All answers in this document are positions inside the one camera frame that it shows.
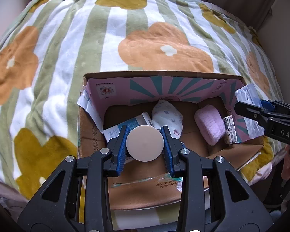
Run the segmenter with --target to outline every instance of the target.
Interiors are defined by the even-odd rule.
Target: metal screw
[[[107,154],[108,152],[109,152],[109,149],[108,148],[102,148],[100,150],[100,153],[102,153],[102,154]]]
[[[219,163],[223,163],[225,159],[222,156],[217,156],[216,161],[218,161]]]
[[[69,155],[65,158],[66,162],[71,162],[74,160],[74,157],[72,155]]]
[[[189,153],[190,153],[190,150],[187,149],[187,148],[183,148],[183,149],[181,150],[181,153],[182,153],[182,154],[189,154]]]

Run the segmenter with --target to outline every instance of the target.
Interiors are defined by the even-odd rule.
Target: white flower center
[[[10,67],[13,67],[14,64],[15,64],[15,56],[13,56],[11,59],[8,60],[6,68],[9,69]]]
[[[46,180],[45,180],[44,177],[40,177],[39,182],[40,182],[41,185],[42,185],[45,181],[46,181]]]
[[[177,50],[173,48],[170,45],[164,45],[161,46],[160,49],[167,55],[167,56],[173,56],[174,54],[177,53]]]

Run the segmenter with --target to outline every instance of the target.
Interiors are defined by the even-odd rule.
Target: clear plastic packaging
[[[130,185],[130,184],[136,184],[139,182],[144,182],[144,181],[151,181],[150,183],[153,184],[156,187],[168,187],[175,185],[178,191],[182,191],[182,183],[183,179],[182,178],[172,178],[169,173],[165,173],[162,175],[158,175],[156,177],[150,177],[146,179],[141,179],[137,181],[132,181],[128,183],[113,183],[111,187],[120,187],[123,185]]]
[[[235,96],[237,98],[237,101],[239,102],[244,102],[247,104],[252,104],[258,107],[262,107],[257,90],[253,84],[248,84],[238,89],[235,92]],[[259,126],[257,121],[249,119],[249,118],[245,118],[245,117],[244,117],[244,120],[247,126],[247,131],[248,131],[250,139],[263,135],[264,128]]]

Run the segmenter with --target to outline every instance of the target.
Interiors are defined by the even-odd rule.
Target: small product box
[[[234,144],[237,142],[237,135],[236,130],[233,122],[232,115],[226,116],[222,119],[224,122],[224,126],[226,129],[225,135],[224,135],[224,141],[226,144]]]
[[[120,132],[120,129],[123,125],[127,125],[130,128],[130,131],[133,128],[136,128],[139,125],[152,125],[152,120],[149,117],[148,113],[142,113],[134,118],[131,118],[125,122],[122,122],[118,125],[112,126],[106,130],[103,130],[104,137],[108,143],[111,138],[117,138]]]

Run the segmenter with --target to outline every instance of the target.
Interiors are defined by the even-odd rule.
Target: barcode label
[[[224,126],[226,129],[224,141],[226,144],[233,144],[237,142],[237,136],[232,115],[223,118]]]

